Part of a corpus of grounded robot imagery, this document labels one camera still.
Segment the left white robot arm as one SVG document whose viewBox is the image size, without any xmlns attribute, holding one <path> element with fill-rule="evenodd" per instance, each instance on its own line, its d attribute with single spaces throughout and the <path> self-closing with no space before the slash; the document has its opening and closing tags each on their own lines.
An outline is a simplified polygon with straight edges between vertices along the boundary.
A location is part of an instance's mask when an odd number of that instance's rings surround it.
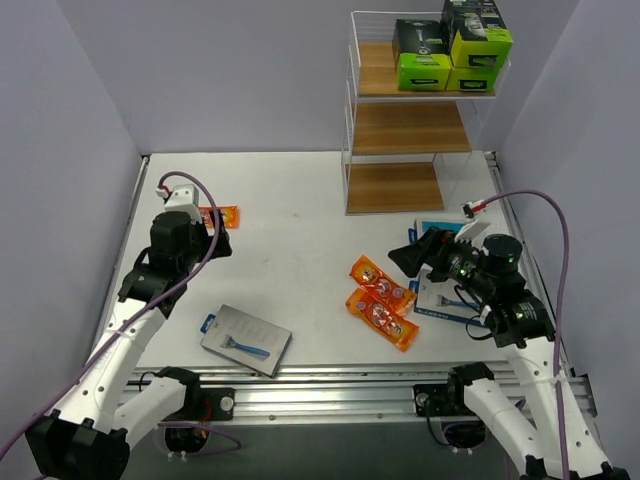
<svg viewBox="0 0 640 480">
<path fill-rule="evenodd" d="M 198 374 L 164 367 L 126 404 L 119 402 L 141 355 L 210 259 L 232 249 L 224 220 L 198 208 L 167 210 L 152 222 L 151 243 L 125 276 L 105 331 L 79 377 L 37 414 L 24 433 L 40 473 L 57 479 L 118 479 L 133 447 L 168 417 L 199 417 Z"/>
</svg>

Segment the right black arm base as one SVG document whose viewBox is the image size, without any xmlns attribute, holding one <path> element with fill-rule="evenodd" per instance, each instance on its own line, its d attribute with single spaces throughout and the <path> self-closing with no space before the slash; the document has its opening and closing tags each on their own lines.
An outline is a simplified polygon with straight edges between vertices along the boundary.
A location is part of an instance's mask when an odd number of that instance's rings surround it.
<svg viewBox="0 0 640 480">
<path fill-rule="evenodd" d="M 461 417 L 469 413 L 449 394 L 445 383 L 414 384 L 412 391 L 418 417 Z"/>
</svg>

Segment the black green razor pack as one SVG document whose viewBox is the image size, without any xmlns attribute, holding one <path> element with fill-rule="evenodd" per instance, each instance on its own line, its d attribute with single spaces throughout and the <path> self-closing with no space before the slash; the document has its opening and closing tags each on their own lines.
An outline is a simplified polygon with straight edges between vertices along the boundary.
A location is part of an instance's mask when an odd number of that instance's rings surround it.
<svg viewBox="0 0 640 480">
<path fill-rule="evenodd" d="M 400 91 L 444 91 L 451 71 L 447 38 L 439 21 L 397 19 L 392 50 Z"/>
</svg>

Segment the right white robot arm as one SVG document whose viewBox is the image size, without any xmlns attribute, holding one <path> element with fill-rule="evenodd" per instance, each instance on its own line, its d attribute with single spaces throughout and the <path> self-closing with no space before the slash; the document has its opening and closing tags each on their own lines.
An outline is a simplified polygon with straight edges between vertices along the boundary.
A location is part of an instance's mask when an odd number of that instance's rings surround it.
<svg viewBox="0 0 640 480">
<path fill-rule="evenodd" d="M 428 266 L 430 281 L 451 280 L 479 302 L 480 321 L 512 367 L 530 413 L 507 398 L 482 362 L 452 368 L 444 400 L 485 424 L 521 478 L 626 479 L 627 470 L 610 463 L 591 432 L 566 374 L 554 369 L 556 331 L 519 271 L 521 253 L 509 235 L 492 234 L 476 248 L 431 227 L 388 256 L 406 276 Z"/>
</svg>

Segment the small black green razor box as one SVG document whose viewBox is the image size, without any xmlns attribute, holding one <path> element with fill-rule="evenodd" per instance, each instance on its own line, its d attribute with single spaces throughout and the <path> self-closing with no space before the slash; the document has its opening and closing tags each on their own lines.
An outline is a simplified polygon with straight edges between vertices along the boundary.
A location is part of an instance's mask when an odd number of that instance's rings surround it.
<svg viewBox="0 0 640 480">
<path fill-rule="evenodd" d="M 503 67 L 513 38 L 495 1 L 445 1 L 442 24 L 455 68 Z"/>
</svg>

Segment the tall green black razor box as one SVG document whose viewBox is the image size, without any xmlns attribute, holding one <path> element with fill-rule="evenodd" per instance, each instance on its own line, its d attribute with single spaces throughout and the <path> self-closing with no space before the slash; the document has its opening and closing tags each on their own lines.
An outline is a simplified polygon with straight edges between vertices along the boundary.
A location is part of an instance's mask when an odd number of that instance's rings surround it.
<svg viewBox="0 0 640 480">
<path fill-rule="evenodd" d="M 455 67 L 449 71 L 447 92 L 491 92 L 501 73 L 493 67 Z"/>
</svg>

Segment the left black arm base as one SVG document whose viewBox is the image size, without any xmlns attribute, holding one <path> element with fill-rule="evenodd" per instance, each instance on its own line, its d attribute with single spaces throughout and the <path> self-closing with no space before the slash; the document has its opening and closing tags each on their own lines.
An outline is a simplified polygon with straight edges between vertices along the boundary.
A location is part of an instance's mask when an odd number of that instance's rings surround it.
<svg viewBox="0 0 640 480">
<path fill-rule="evenodd" d="M 203 422 L 231 421 L 234 418 L 236 390 L 233 388 L 205 388 L 202 393 Z"/>
</svg>

